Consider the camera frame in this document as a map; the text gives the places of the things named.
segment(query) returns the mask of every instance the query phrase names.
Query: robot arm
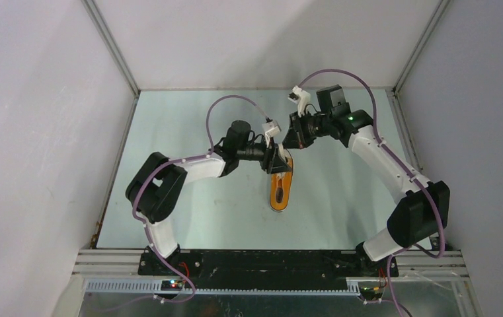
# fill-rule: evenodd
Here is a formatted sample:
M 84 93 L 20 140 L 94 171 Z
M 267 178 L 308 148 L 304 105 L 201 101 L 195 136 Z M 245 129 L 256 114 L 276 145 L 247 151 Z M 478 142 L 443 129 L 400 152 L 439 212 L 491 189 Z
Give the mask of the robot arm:
M 183 185 L 204 178 L 223 177 L 239 165 L 240 160 L 255 160 L 267 174 L 291 171 L 280 147 L 272 136 L 280 130 L 274 121 L 263 126 L 265 138 L 249 141 L 251 126 L 244 121 L 234 121 L 210 155 L 198 160 L 182 161 L 162 169 L 142 193 L 137 211 L 148 228 L 148 238 L 164 258 L 171 256 L 179 245 L 174 237 L 170 214 L 175 208 Z M 152 153 L 127 187 L 126 196 L 134 203 L 136 195 L 147 177 L 159 166 L 169 161 L 159 152 Z
M 300 105 L 301 99 L 309 100 L 304 90 L 290 94 L 290 99 Z M 373 120 L 363 110 L 350 111 L 342 88 L 338 85 L 317 91 L 320 113 L 314 115 L 300 111 L 290 115 L 290 128 L 283 145 L 288 149 L 304 149 L 313 144 L 317 137 L 330 135 L 350 148 L 372 170 L 376 172 L 389 190 L 395 210 L 387 220 L 387 227 L 357 247 L 357 251 L 371 261 L 379 261 L 403 248 L 434 234 L 438 225 L 430 203 L 414 183 L 417 179 L 429 192 L 438 206 L 442 225 L 447 225 L 449 188 L 444 182 L 432 183 L 400 158 L 392 158 L 378 143 L 374 133 Z M 399 159 L 412 173 L 407 175 Z

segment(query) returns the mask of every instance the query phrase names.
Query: white wall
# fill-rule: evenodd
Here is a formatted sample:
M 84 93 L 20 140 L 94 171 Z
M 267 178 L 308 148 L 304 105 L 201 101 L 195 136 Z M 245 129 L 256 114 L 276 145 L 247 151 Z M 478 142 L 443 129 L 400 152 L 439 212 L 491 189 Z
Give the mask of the white wall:
M 0 0 L 0 316 L 49 316 L 133 96 L 79 0 Z
M 485 316 L 503 316 L 503 1 L 453 1 L 400 100 L 427 173 L 451 188 L 447 239 Z
M 438 0 L 98 1 L 137 84 L 287 88 L 320 68 L 390 87 Z M 342 75 L 309 85 L 357 87 Z

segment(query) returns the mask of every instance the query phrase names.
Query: white table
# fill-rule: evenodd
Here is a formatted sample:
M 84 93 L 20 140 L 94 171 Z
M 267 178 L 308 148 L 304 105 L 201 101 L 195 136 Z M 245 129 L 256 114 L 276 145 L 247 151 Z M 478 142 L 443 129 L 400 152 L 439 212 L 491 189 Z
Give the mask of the white table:
M 317 106 L 315 91 L 310 91 Z M 159 151 L 171 158 L 205 153 L 204 121 L 210 104 L 226 94 L 241 94 L 261 105 L 286 134 L 288 114 L 296 110 L 288 90 L 144 91 L 141 93 L 103 220 L 99 248 L 143 248 L 148 241 L 132 218 L 125 190 L 146 158 Z M 400 157 L 399 134 L 383 89 L 374 90 L 378 128 Z M 351 109 L 372 113 L 363 89 L 346 89 Z M 243 100 L 225 100 L 211 115 L 214 142 L 233 120 L 248 121 L 262 133 L 264 121 Z M 368 166 L 340 142 L 325 137 L 293 150 L 290 202 L 282 213 L 267 202 L 268 176 L 257 162 L 240 162 L 224 178 L 183 187 L 175 210 L 176 237 L 182 248 L 352 249 L 385 227 L 395 205 Z

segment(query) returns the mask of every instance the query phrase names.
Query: orange shoe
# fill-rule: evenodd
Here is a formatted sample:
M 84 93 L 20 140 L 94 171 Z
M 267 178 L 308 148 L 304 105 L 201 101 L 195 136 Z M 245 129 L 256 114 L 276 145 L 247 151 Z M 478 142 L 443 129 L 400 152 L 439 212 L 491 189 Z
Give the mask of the orange shoe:
M 286 162 L 294 168 L 292 156 L 288 150 L 284 151 Z M 288 206 L 290 199 L 290 185 L 292 184 L 292 172 L 277 173 L 271 175 L 269 204 L 272 210 L 281 212 Z

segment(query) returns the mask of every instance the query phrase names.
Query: cable connector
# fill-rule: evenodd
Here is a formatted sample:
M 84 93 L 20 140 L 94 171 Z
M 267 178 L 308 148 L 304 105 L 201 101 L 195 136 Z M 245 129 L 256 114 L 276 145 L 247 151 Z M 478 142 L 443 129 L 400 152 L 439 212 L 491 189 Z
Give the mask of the cable connector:
M 292 92 L 288 95 L 288 99 L 298 105 L 298 116 L 301 117 L 304 115 L 307 104 L 311 100 L 311 95 L 302 88 L 294 86 Z
M 270 140 L 274 138 L 275 135 L 280 133 L 280 125 L 278 125 L 276 120 L 271 120 L 261 126 L 263 128 L 263 132 L 265 133 L 265 142 L 268 146 L 270 144 Z

